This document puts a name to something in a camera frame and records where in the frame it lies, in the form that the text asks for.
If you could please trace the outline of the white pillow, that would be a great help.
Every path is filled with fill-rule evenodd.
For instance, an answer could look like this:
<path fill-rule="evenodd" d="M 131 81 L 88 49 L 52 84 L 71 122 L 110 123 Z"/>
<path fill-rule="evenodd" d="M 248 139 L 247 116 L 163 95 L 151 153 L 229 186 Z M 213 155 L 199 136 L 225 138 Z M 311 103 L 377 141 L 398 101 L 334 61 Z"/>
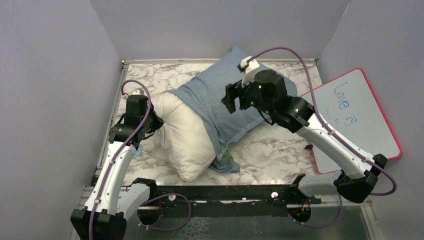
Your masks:
<path fill-rule="evenodd" d="M 158 135 L 170 163 L 183 181 L 194 181 L 216 158 L 202 118 L 171 92 L 156 95 L 152 103 L 163 121 Z"/>

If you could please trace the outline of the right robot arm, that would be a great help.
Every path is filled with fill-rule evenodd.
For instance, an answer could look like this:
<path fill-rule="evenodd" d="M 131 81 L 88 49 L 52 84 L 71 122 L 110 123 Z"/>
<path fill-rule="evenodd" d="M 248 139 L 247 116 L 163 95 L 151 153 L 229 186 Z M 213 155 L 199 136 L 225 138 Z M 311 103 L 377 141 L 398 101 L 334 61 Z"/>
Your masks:
<path fill-rule="evenodd" d="M 362 203 L 371 195 L 387 164 L 382 154 L 372 155 L 337 135 L 329 123 L 320 121 L 322 116 L 308 101 L 288 95 L 284 77 L 273 70 L 257 72 L 247 85 L 241 80 L 228 84 L 221 101 L 231 114 L 237 108 L 254 107 L 269 115 L 272 125 L 306 139 L 340 167 L 331 173 L 297 177 L 288 190 L 289 199 L 296 204 L 316 195 L 340 195 Z"/>

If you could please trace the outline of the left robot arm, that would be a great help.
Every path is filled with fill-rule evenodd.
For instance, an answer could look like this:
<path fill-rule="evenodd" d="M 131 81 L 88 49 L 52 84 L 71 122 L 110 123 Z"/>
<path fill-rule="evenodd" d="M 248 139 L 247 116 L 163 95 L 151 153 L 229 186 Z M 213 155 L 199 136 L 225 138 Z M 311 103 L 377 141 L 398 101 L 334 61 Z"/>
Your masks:
<path fill-rule="evenodd" d="M 109 130 L 106 158 L 96 185 L 83 208 L 74 209 L 70 216 L 81 240 L 122 240 L 128 219 L 138 206 L 155 203 L 157 191 L 144 183 L 119 195 L 141 141 L 162 125 L 149 96 L 130 95 L 126 99 L 125 113 Z"/>

